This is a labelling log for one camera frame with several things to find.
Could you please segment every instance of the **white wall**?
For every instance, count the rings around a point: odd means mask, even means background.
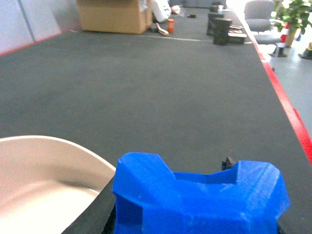
[[[0,0],[0,54],[78,27],[76,0]]]

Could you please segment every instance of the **blue plastic block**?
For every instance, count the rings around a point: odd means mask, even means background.
[[[255,161],[203,175],[129,153],[118,161],[113,192],[115,234],[275,234],[290,206],[281,172]]]

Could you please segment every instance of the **long table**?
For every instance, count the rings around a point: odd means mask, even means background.
[[[281,227],[310,234],[311,165],[254,45],[214,45],[207,13],[174,16],[168,37],[72,31],[1,57],[0,137],[60,137],[113,165],[157,153],[181,172],[271,162],[292,202]]]

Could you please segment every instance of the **green leaves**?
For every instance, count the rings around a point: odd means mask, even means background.
[[[300,28],[304,34],[305,28],[308,25],[312,26],[308,20],[310,12],[312,12],[312,0],[284,0],[275,17],[275,19],[283,21],[284,24],[276,23],[275,25],[280,32],[288,22],[290,23],[289,33]]]

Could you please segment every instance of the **gray office chair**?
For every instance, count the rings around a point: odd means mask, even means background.
[[[273,0],[251,0],[245,5],[245,20],[253,32],[271,30],[271,12],[274,11]]]
[[[271,12],[274,11],[273,0],[251,0],[245,5],[245,21],[253,32],[265,32],[272,29]],[[275,44],[280,42],[280,36],[272,34],[254,35],[258,44]]]

